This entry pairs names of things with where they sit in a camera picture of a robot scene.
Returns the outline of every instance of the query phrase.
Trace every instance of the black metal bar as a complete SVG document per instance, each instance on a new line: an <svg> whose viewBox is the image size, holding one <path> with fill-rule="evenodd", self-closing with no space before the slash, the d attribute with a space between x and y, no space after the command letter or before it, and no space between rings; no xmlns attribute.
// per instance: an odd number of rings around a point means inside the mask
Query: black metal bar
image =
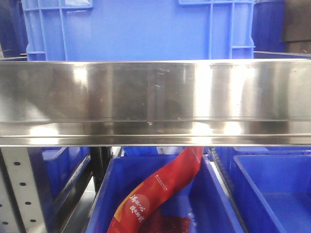
<svg viewBox="0 0 311 233"><path fill-rule="evenodd" d="M98 192L112 157L111 147L91 147L90 156L95 192Z"/></svg>

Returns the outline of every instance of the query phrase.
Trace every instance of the reflective metal surface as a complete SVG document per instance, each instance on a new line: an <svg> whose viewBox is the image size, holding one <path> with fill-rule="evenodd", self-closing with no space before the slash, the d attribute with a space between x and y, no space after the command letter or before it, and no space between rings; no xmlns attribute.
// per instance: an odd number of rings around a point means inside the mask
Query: reflective metal surface
<svg viewBox="0 0 311 233"><path fill-rule="evenodd" d="M0 232L26 233L0 151Z"/></svg>
<svg viewBox="0 0 311 233"><path fill-rule="evenodd" d="M14 195L27 233L57 233L48 174L40 148L2 147Z"/></svg>
<svg viewBox="0 0 311 233"><path fill-rule="evenodd" d="M311 61L2 62L0 145L311 144Z"/></svg>

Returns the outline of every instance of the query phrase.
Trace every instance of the perforated metal upright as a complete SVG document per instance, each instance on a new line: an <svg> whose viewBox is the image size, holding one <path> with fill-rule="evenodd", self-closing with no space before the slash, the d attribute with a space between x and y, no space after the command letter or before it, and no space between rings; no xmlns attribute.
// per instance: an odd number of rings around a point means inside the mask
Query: perforated metal upright
<svg viewBox="0 0 311 233"><path fill-rule="evenodd" d="M17 209L19 209L24 226L24 229L21 229L21 226L16 225L8 233L57 232L56 214L41 149L3 147L1 153L12 185L13 194L11 193L10 197L16 197ZM6 216L0 215L1 220L5 218Z"/></svg>

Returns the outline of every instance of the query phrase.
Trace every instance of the red plastic bag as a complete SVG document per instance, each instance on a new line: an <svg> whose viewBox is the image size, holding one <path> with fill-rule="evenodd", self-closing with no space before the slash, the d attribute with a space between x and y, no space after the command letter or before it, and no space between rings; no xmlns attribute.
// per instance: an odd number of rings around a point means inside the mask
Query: red plastic bag
<svg viewBox="0 0 311 233"><path fill-rule="evenodd" d="M200 169L204 147L187 147L139 184L117 208L108 233L137 233L162 203L188 185Z"/></svg>

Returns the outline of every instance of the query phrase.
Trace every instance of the blue storage bin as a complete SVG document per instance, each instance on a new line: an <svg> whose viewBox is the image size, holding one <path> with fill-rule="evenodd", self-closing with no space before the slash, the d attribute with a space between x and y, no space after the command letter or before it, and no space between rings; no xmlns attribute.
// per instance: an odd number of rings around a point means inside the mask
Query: blue storage bin
<svg viewBox="0 0 311 233"><path fill-rule="evenodd" d="M281 41L284 0L256 0L252 37L256 51L285 52Z"/></svg>
<svg viewBox="0 0 311 233"><path fill-rule="evenodd" d="M69 148L44 150L42 155L48 171L52 196L57 197L70 178Z"/></svg>
<svg viewBox="0 0 311 233"><path fill-rule="evenodd" d="M217 156L225 170L229 188L232 188L236 155L311 155L311 147L215 147Z"/></svg>
<svg viewBox="0 0 311 233"><path fill-rule="evenodd" d="M173 159L174 156L112 159L86 232L106 232L123 199ZM243 232L206 156L193 182L166 201L161 210L165 215L190 217L190 233Z"/></svg>
<svg viewBox="0 0 311 233"><path fill-rule="evenodd" d="M311 232L311 156L234 160L234 198L250 233Z"/></svg>
<svg viewBox="0 0 311 233"><path fill-rule="evenodd" d="M89 147L42 147L53 197L57 197L71 174L89 153Z"/></svg>
<svg viewBox="0 0 311 233"><path fill-rule="evenodd" d="M22 0L28 59L253 58L254 0Z"/></svg>
<svg viewBox="0 0 311 233"><path fill-rule="evenodd" d="M160 154L180 154L183 147L122 147L125 156L154 156Z"/></svg>
<svg viewBox="0 0 311 233"><path fill-rule="evenodd" d="M89 147L69 147L70 173L84 160L89 153Z"/></svg>

